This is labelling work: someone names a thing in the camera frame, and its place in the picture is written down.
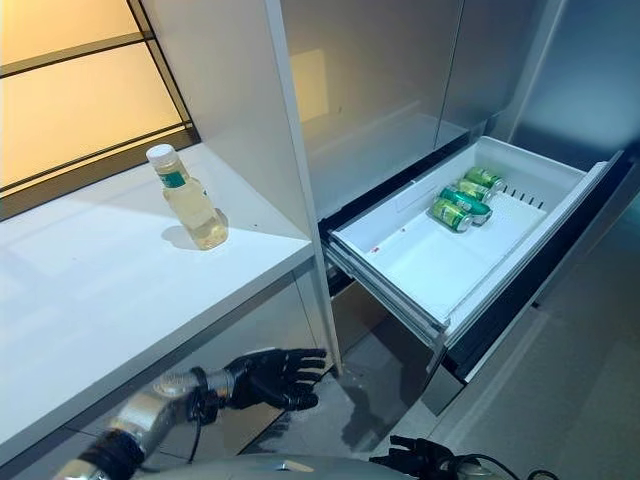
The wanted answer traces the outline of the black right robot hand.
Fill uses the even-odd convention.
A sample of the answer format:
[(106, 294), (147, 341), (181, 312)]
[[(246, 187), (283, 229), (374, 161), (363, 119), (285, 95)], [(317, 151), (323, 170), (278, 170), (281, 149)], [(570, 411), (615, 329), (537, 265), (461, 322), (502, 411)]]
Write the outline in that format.
[(447, 464), (454, 454), (447, 447), (423, 438), (390, 437), (391, 447), (384, 456), (369, 461), (416, 479), (456, 479)]

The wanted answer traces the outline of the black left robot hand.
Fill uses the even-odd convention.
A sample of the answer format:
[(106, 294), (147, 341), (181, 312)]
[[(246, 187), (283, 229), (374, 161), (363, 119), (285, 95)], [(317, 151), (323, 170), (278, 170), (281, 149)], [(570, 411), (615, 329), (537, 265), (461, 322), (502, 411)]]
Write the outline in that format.
[(285, 411), (314, 408), (314, 384), (326, 366), (325, 349), (268, 349), (243, 355), (225, 368), (232, 379), (225, 406), (243, 410), (265, 403)]

